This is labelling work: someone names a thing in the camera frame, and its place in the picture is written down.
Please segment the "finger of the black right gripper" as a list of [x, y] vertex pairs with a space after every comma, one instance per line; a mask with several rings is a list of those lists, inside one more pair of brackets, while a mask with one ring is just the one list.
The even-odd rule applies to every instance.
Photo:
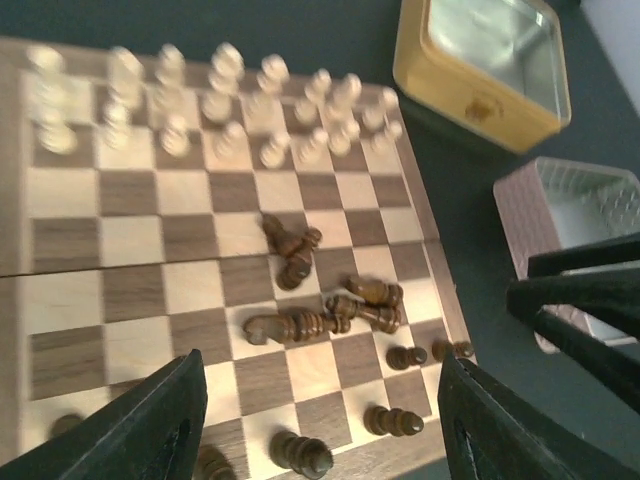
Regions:
[[509, 313], [571, 357], [632, 410], [639, 410], [639, 362], [550, 313], [570, 305], [639, 337], [639, 274], [601, 272], [521, 280], [506, 292]]
[[528, 276], [551, 276], [561, 272], [639, 260], [639, 234], [588, 245], [537, 254], [529, 258]]

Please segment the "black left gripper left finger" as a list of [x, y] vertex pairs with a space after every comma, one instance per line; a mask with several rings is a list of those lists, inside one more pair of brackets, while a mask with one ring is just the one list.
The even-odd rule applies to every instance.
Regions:
[[1, 467], [3, 479], [189, 479], [207, 407], [192, 350], [62, 435]]

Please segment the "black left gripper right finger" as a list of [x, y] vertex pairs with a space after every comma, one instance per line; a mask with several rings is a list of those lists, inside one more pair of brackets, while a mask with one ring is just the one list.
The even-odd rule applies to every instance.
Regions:
[[453, 479], [637, 479], [467, 359], [444, 357], [440, 422]]

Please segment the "dark piece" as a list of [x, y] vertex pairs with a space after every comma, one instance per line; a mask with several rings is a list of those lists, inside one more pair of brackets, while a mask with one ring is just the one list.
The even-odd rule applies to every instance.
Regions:
[[433, 358], [436, 362], [442, 363], [448, 353], [455, 358], [472, 358], [475, 350], [469, 341], [451, 342], [445, 339], [436, 339], [431, 346]]

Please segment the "dark pawn second row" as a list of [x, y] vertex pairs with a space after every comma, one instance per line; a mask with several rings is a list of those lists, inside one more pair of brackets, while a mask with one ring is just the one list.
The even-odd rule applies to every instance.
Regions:
[[392, 370], [402, 371], [413, 366], [422, 366], [428, 359], [428, 352], [422, 347], [395, 346], [386, 353], [386, 361]]

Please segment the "dark pawn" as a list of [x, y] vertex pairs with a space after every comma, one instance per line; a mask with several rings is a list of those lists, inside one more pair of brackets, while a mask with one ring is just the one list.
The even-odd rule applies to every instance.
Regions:
[[288, 430], [271, 438], [269, 455], [280, 468], [293, 470], [307, 479], [321, 479], [334, 466], [333, 454], [322, 440]]

